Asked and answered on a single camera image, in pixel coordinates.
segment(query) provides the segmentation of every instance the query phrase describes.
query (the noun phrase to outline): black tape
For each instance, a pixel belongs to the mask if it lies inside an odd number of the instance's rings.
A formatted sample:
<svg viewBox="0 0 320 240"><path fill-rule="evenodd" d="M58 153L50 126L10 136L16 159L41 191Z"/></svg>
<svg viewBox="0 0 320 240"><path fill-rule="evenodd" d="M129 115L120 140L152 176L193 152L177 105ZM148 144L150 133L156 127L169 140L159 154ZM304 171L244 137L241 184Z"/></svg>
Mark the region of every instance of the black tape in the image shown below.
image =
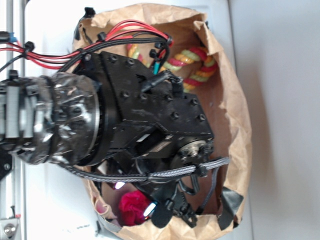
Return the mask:
<svg viewBox="0 0 320 240"><path fill-rule="evenodd" d="M234 221L235 215L239 210L244 197L235 191L223 187L221 193L221 201L223 205L222 214L219 218L219 226L221 230L226 229Z"/></svg>

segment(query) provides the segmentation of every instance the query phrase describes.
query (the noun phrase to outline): gray braided cable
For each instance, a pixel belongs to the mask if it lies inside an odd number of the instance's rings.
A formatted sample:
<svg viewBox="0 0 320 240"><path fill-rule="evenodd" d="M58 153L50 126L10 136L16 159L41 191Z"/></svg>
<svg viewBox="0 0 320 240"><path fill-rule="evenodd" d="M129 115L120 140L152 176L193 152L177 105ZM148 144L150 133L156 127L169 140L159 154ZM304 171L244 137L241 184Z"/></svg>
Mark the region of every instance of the gray braided cable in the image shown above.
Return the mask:
<svg viewBox="0 0 320 240"><path fill-rule="evenodd" d="M223 157L215 161L209 161L205 163L199 164L199 167L205 167L207 170L219 168L222 165L229 164L230 159L228 157ZM170 179L179 179L188 175L191 175L197 169L196 166L185 166L173 170L167 171L160 171L160 172L152 172L149 174L123 174L123 175L101 175L98 173L91 173L82 171L74 166L69 166L64 163L58 163L58 165L70 173L87 179L94 182L100 183L117 183L117 182L124 182L124 183L134 183L134 182L145 182L145 181L168 181Z"/></svg>

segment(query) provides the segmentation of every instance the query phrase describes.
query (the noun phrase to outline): metal frame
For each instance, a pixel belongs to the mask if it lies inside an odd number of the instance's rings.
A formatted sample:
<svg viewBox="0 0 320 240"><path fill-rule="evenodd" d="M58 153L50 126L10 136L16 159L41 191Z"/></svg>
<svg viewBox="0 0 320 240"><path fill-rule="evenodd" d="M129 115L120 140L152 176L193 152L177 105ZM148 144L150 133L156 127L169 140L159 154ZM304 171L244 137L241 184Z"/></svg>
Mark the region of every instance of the metal frame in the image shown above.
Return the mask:
<svg viewBox="0 0 320 240"><path fill-rule="evenodd" d="M24 21L27 2L28 0L1 0L1 3L6 5L6 30L15 32L22 43L25 41ZM7 61L13 57L13 52L6 53ZM19 71L20 76L24 76L23 60L15 66L8 67L7 71L13 68ZM7 236L12 232L10 240L26 240L25 164L13 159L12 169L12 172L0 182L0 239L9 239Z"/></svg>

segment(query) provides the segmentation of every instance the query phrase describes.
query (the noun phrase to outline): metal nut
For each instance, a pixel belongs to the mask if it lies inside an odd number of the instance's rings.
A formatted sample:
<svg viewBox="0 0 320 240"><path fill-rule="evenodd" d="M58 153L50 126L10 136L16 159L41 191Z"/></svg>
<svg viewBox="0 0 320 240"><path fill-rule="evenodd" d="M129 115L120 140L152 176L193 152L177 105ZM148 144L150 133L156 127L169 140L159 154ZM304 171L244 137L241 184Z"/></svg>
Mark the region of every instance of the metal nut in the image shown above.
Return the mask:
<svg viewBox="0 0 320 240"><path fill-rule="evenodd" d="M11 165L9 163L6 163L3 165L4 170L9 171L11 169Z"/></svg>

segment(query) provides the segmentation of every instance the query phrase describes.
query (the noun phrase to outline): crumpled paper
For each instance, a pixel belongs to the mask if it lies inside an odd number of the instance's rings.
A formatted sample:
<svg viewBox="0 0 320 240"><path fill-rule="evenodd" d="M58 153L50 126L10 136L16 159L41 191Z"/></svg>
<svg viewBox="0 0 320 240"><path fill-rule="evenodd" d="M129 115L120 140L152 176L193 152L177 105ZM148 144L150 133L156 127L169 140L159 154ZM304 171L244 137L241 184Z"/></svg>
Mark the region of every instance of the crumpled paper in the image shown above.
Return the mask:
<svg viewBox="0 0 320 240"><path fill-rule="evenodd" d="M93 18L80 21L78 30L80 40L74 40L73 48L79 49L89 45L85 33L96 41L97 34L108 32L115 24L127 19L135 19L153 25L162 32L170 34L174 39L174 46L170 55L180 53L184 49L203 44L208 54L213 55L219 65L219 71L209 81L197 87L193 93L197 94L203 110L215 134L215 152L212 157L229 157L228 167L222 167L218 173L215 194L210 198L203 215L198 216L197 226L190 228L181 218L173 217L164 228L155 227L151 221L141 225L124 226L114 232L124 240L213 240L233 230L233 223L221 230L218 217L222 213L220 194L222 188L228 188L246 197L249 186L252 143L251 123L246 98L237 79L236 73L229 62L223 47L209 31L205 20L206 14L177 6L141 3L113 11L96 14ZM141 54L148 56L150 46L140 46ZM125 46L116 46L105 51L126 55ZM176 74L187 77L199 66L182 68ZM124 193L136 190L126 184L121 191L112 190L107 184L102 186L101 198L95 185L88 180L84 184L90 194L92 204L96 208L97 200L103 201L105 211L99 214L107 219L118 219L121 223L117 206ZM196 196L187 196L188 201L196 209L205 198L211 185L211 175L200 178L200 192ZM244 211L245 201L242 202L234 221L240 223Z"/></svg>

